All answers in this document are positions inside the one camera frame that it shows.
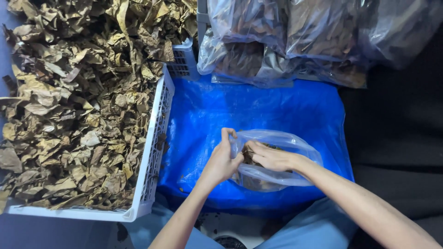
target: forearm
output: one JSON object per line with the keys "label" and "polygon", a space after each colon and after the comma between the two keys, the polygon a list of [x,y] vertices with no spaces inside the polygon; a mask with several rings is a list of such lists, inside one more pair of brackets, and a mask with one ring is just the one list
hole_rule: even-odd
{"label": "forearm", "polygon": [[365,188],[315,163],[298,163],[293,169],[314,183],[384,247],[388,249],[441,248],[416,223]]}
{"label": "forearm", "polygon": [[199,181],[148,249],[183,249],[212,188]]}

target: hand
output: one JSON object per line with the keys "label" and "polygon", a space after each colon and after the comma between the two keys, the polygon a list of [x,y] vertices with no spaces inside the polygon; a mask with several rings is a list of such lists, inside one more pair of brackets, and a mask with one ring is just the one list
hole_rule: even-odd
{"label": "hand", "polygon": [[260,142],[248,141],[246,146],[253,151],[252,160],[273,171],[299,171],[303,165],[317,165],[311,159],[297,154],[266,147]]}
{"label": "hand", "polygon": [[197,183],[203,182],[205,187],[211,190],[223,181],[231,178],[237,171],[240,163],[243,162],[243,154],[238,153],[237,157],[231,159],[231,145],[229,134],[237,138],[235,130],[232,128],[221,129],[221,142],[212,151],[211,157],[206,163]]}

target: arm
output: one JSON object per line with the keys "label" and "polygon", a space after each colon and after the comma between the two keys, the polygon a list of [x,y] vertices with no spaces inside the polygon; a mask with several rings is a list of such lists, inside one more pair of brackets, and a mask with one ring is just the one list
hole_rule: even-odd
{"label": "arm", "polygon": [[148,249],[185,248],[198,214],[202,210],[209,193],[219,183],[231,178],[243,161],[242,154],[238,154],[235,159],[231,159],[229,134],[237,137],[233,129],[221,129],[221,143],[215,147],[191,193],[162,228]]}
{"label": "arm", "polygon": [[275,171],[293,170],[338,204],[365,232],[387,249],[441,249],[425,230],[365,188],[309,158],[248,142],[253,160]]}

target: blue tarp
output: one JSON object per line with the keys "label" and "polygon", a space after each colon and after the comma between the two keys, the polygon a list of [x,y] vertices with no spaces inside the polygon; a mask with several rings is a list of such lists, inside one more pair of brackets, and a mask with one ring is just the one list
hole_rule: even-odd
{"label": "blue tarp", "polygon": [[[197,82],[178,79],[174,84],[167,132],[170,148],[163,156],[157,186],[160,193],[186,197],[191,192],[221,140],[223,127],[295,134],[321,153],[325,168],[354,180],[343,131],[345,111],[334,86],[296,80],[292,88],[259,89],[213,84],[209,76],[202,76]],[[228,180],[211,192],[205,207],[227,212],[246,209],[246,213],[284,213],[323,196],[316,187],[287,187],[262,193]]]}

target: person's left hand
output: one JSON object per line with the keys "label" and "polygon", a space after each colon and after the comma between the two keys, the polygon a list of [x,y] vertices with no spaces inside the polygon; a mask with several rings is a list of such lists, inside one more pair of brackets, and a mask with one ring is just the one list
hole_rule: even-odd
{"label": "person's left hand", "polygon": [[215,188],[218,184],[231,178],[237,171],[240,163],[243,162],[243,154],[238,153],[237,157],[231,159],[231,145],[229,134],[237,138],[235,130],[232,128],[221,129],[221,142],[212,151],[211,157],[206,163],[198,181],[205,187]]}

